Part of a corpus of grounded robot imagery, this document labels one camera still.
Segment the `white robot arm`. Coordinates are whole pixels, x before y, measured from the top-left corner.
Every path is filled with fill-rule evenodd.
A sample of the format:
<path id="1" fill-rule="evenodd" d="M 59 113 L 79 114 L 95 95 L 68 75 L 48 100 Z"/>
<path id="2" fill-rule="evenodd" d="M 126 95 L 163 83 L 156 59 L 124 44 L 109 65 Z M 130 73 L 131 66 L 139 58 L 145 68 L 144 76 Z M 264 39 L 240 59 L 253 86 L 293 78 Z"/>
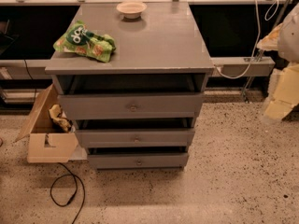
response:
<path id="1" fill-rule="evenodd" d="M 258 49 L 276 50 L 278 55 L 291 63 L 299 63 L 299 4 L 257 44 Z"/>

